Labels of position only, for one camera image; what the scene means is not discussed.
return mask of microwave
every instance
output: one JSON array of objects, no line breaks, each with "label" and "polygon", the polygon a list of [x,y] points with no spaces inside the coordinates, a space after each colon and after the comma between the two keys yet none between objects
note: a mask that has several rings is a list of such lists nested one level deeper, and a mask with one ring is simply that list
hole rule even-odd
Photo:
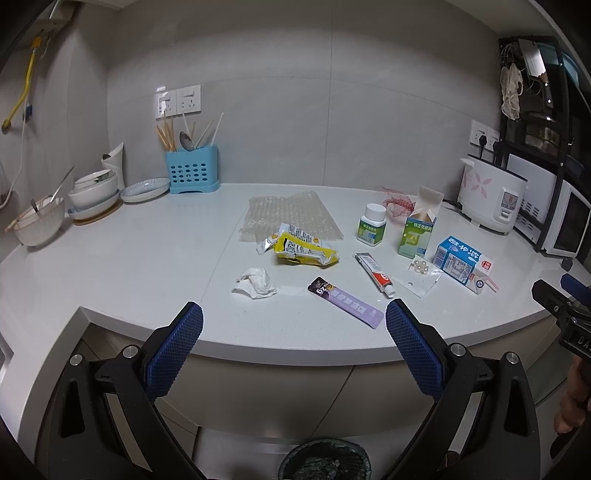
[{"label": "microwave", "polygon": [[[507,170],[528,180],[521,208],[540,223],[545,223],[556,175],[513,154],[509,155]],[[561,257],[576,257],[590,217],[591,203],[569,182],[563,181],[542,251]],[[534,244],[538,242],[540,229],[522,215],[517,215],[515,228]]]}]

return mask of microwave door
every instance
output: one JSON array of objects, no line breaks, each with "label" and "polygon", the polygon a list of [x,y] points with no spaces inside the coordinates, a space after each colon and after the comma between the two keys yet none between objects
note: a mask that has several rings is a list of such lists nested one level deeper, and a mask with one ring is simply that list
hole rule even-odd
[{"label": "microwave door", "polygon": [[551,255],[576,257],[589,226],[591,204],[577,190],[564,182],[554,218],[544,242]]}]

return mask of bottle cap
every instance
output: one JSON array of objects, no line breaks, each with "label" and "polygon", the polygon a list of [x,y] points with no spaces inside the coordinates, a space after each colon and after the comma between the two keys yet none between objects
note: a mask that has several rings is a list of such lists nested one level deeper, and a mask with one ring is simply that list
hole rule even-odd
[{"label": "bottle cap", "polygon": [[394,286],[386,285],[384,287],[384,293],[388,296],[389,299],[394,297],[396,295],[396,292],[394,291]]},{"label": "bottle cap", "polygon": [[365,207],[365,216],[374,222],[381,222],[386,218],[386,207],[377,203],[368,203]]}]

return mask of yellow hose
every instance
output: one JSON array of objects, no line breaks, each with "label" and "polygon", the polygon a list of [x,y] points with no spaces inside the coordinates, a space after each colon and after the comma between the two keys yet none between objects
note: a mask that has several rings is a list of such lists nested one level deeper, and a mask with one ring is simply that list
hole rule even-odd
[{"label": "yellow hose", "polygon": [[4,122],[2,123],[2,133],[4,134],[8,133],[8,131],[10,130],[12,117],[15,115],[18,108],[22,105],[22,103],[25,101],[25,98],[27,98],[27,95],[29,94],[29,90],[31,89],[31,78],[33,76],[33,65],[35,65],[35,53],[37,52],[37,49],[40,45],[41,37],[35,37],[33,43],[31,44],[31,48],[33,51],[31,52],[29,66],[27,68],[27,75],[25,76],[25,89],[21,97],[19,98],[17,104],[12,109],[12,112],[10,112],[10,115],[8,115],[8,118],[4,120]]}]

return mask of silver bolt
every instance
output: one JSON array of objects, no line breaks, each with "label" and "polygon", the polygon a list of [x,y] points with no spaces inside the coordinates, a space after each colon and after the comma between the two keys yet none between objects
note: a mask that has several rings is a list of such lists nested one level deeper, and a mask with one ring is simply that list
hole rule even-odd
[{"label": "silver bolt", "polygon": [[466,355],[466,347],[461,345],[460,343],[454,343],[449,348],[455,356],[464,356]]},{"label": "silver bolt", "polygon": [[82,363],[82,355],[77,353],[72,358],[70,358],[70,365],[80,365]]},{"label": "silver bolt", "polygon": [[135,345],[126,346],[123,349],[123,356],[125,358],[133,358],[138,354],[138,348]]},{"label": "silver bolt", "polygon": [[519,363],[519,357],[517,356],[517,354],[516,354],[516,353],[509,352],[509,353],[508,353],[507,355],[505,355],[505,356],[507,357],[507,361],[508,361],[510,364],[513,364],[513,365],[515,365],[515,364],[518,364],[518,363]]}]

